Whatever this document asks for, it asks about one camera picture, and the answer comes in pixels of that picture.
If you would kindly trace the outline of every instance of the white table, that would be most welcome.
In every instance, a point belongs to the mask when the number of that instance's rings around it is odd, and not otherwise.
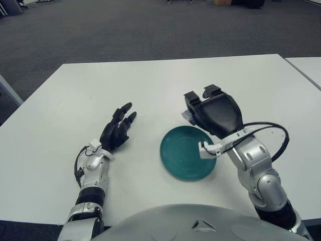
[[[321,90],[321,57],[286,58],[286,61]]]
[[[196,182],[171,176],[159,146],[181,117],[184,94],[215,84],[239,104],[244,122],[271,121],[290,143],[274,167],[303,219],[321,217],[321,94],[279,55],[164,61],[64,64],[0,128],[0,219],[63,224],[79,187],[79,150],[99,137],[117,107],[132,101],[138,115],[130,139],[109,168],[104,221],[170,203],[201,203],[256,216],[227,156]],[[271,152],[277,130],[258,135]]]

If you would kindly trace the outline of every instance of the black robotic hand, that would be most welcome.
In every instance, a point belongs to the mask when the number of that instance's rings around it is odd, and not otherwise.
[[[101,134],[99,141],[101,142],[102,149],[112,152],[115,148],[120,147],[128,140],[129,137],[127,136],[127,130],[135,119],[137,113],[133,112],[124,120],[123,118],[131,106],[132,104],[130,102],[115,111],[111,122],[106,125]]]
[[[222,139],[244,128],[239,106],[228,94],[215,85],[205,87],[203,102],[193,92],[185,94],[188,112],[183,114],[192,125]]]

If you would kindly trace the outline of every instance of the robotic hand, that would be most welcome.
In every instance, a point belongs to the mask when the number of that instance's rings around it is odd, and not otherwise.
[[[185,94],[188,110],[182,114],[191,124],[221,139],[215,145],[199,143],[201,158],[216,158],[227,153],[237,167],[239,181],[248,190],[260,218],[312,240],[287,199],[279,174],[272,168],[272,162],[284,152],[289,142],[286,129],[268,122],[243,124],[241,111],[234,99],[217,86],[207,86],[203,98],[206,100],[202,102],[194,92]],[[247,127],[254,125],[267,126]],[[254,133],[272,127],[285,132],[282,147],[273,157],[254,137]]]
[[[113,152],[128,140],[127,130],[136,117],[133,112],[124,119],[132,104],[117,109],[103,130],[100,140],[94,139],[78,154],[74,174],[80,187],[76,205],[71,209],[58,241],[88,241],[104,231],[102,221],[104,197],[107,191],[108,163]]]

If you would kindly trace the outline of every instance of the white bracket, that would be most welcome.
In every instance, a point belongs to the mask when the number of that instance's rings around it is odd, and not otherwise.
[[[247,127],[238,132],[235,132],[226,138],[223,138],[219,143],[209,145],[207,142],[199,142],[199,152],[201,159],[213,159],[221,156],[227,149],[233,146],[233,143],[240,140],[250,132],[256,130],[256,127]]]

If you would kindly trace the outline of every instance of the robot forearm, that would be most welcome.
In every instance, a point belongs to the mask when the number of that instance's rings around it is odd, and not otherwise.
[[[79,178],[81,190],[58,241],[91,240],[104,230],[103,204],[108,183],[108,161],[112,155],[103,150],[97,140],[91,141],[82,155],[87,158],[76,164],[83,173]]]

